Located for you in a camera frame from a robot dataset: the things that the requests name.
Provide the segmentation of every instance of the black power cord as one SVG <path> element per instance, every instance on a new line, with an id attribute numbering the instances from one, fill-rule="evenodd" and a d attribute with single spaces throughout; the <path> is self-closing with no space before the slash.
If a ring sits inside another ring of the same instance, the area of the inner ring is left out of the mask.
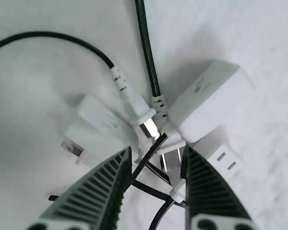
<path id="1" fill-rule="evenodd" d="M 138 24 L 139 24 L 139 29 L 140 29 L 143 52 L 144 52 L 145 61 L 146 61 L 146 67 L 148 71 L 150 86 L 152 88 L 152 94 L 154 97 L 158 97 L 161 95 L 161 92 L 159 88 L 152 49 L 150 47 L 144 0 L 135 0 L 135 7 L 136 7 L 136 13 L 138 17 Z"/>
<path id="2" fill-rule="evenodd" d="M 152 223 L 149 226 L 148 230 L 156 230 L 158 227 L 158 224 L 160 223 L 161 219 L 164 217 L 166 212 L 173 206 L 174 200 L 172 198 L 168 199 L 159 209 L 157 214 L 155 215 Z"/>
<path id="3" fill-rule="evenodd" d="M 14 34 L 12 36 L 9 36 L 7 38 L 4 38 L 0 41 L 0 48 L 3 46 L 6 46 L 9 43 L 22 40 L 25 38 L 30 38 L 30 37 L 52 37 L 52 38 L 57 38 L 57 39 L 62 39 L 65 41 L 69 41 L 71 43 L 80 45 L 89 51 L 93 52 L 97 56 L 99 56 L 107 66 L 111 69 L 114 67 L 113 62 L 99 49 L 97 49 L 95 46 L 89 44 L 88 42 L 81 40 L 77 37 L 73 37 L 67 34 L 61 34 L 57 32 L 51 32 L 51 31 L 32 31 L 32 32 L 25 32 L 25 33 L 20 33 L 20 34 Z"/>
<path id="4" fill-rule="evenodd" d="M 138 166 L 136 167 L 136 169 L 132 173 L 131 180 L 130 180 L 130 185 L 133 184 L 133 182 L 135 181 L 136 177 L 140 174 L 142 169 L 145 167 L 145 165 L 147 165 L 148 161 L 152 158 L 152 156 L 156 153 L 158 148 L 163 144 L 164 141 L 166 141 L 167 138 L 168 137 L 167 137 L 166 134 L 162 134 L 155 141 L 155 143 L 152 145 L 152 147 L 150 147 L 149 151 L 145 154 L 143 159 L 140 161 L 140 163 L 138 164 Z"/>
<path id="5" fill-rule="evenodd" d="M 152 163 L 148 162 L 146 167 L 153 172 L 155 175 L 157 175 L 160 179 L 162 179 L 167 184 L 171 185 L 171 182 L 169 181 L 168 175 L 166 175 L 164 172 L 162 172 L 160 169 L 158 169 L 156 166 L 154 166 Z"/>
<path id="6" fill-rule="evenodd" d="M 143 183 L 141 183 L 141 182 L 139 182 L 139 181 L 137 181 L 137 180 L 135 180 L 132 185 L 133 185 L 134 187 L 142 190 L 143 192 L 146 192 L 146 193 L 148 193 L 149 195 L 152 195 L 152 196 L 154 196 L 154 197 L 156 197 L 156 198 L 159 198 L 159 199 L 161 199 L 161 200 L 167 201 L 167 200 L 171 199 L 171 196 L 169 196 L 169 195 L 167 195 L 167 194 L 165 194 L 165 193 L 162 193 L 162 192 L 160 192 L 160 191 L 158 191 L 158 190 L 155 190 L 154 188 L 151 188 L 151 187 L 149 187 L 149 186 L 147 186 L 147 185 L 145 185 L 145 184 L 143 184 Z M 182 202 L 182 203 L 180 203 L 180 204 L 174 202 L 174 205 L 177 205 L 177 206 L 179 206 L 179 207 L 186 208 L 185 202 Z"/>

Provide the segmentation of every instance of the white fabric surface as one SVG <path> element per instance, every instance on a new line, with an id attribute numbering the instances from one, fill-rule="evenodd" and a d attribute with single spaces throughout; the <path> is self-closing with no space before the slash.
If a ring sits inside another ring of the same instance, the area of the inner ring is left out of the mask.
<path id="1" fill-rule="evenodd" d="M 170 105 L 210 58 L 240 64 L 257 92 L 227 124 L 245 168 L 231 186 L 262 230 L 288 230 L 288 0 L 146 0 L 161 90 Z M 30 30 L 82 38 L 103 50 L 150 102 L 133 0 L 0 0 L 0 39 Z M 0 50 L 0 230 L 21 229 L 88 168 L 61 149 L 53 111 L 91 93 L 126 117 L 107 67 L 62 41 L 35 38 Z M 150 172 L 140 180 L 169 188 Z M 135 188 L 119 230 L 148 229 L 162 202 Z M 183 229 L 173 207 L 160 230 Z"/>

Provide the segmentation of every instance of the ribbed plastic grip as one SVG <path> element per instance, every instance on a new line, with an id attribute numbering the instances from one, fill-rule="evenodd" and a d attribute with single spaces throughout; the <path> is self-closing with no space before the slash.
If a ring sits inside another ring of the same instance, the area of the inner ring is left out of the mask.
<path id="1" fill-rule="evenodd" d="M 187 161 L 186 223 L 192 217 L 210 214 L 250 219 L 227 182 L 195 150 L 187 146 L 183 161 Z"/>
<path id="2" fill-rule="evenodd" d="M 131 173 L 131 149 L 127 148 L 77 181 L 41 217 L 86 222 L 91 230 L 114 230 Z"/>

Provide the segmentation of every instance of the connector end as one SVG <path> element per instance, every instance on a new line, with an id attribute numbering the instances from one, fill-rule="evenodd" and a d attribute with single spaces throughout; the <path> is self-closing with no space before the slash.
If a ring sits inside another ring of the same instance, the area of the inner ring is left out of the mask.
<path id="1" fill-rule="evenodd" d="M 157 140 L 160 137 L 158 127 L 151 118 L 141 124 L 140 127 L 148 138 Z"/>

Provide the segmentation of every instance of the wall charger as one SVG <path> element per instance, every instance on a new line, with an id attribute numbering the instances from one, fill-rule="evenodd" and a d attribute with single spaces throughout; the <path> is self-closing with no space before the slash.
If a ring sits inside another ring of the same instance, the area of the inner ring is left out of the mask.
<path id="1" fill-rule="evenodd" d="M 251 91 L 238 65 L 213 61 L 169 108 L 162 131 L 169 137 L 178 131 L 182 140 L 194 143 L 224 123 Z"/>
<path id="2" fill-rule="evenodd" d="M 63 135 L 79 156 L 77 163 L 96 165 L 128 146 L 133 161 L 140 158 L 135 131 L 91 95 L 79 103 L 76 118 Z"/>

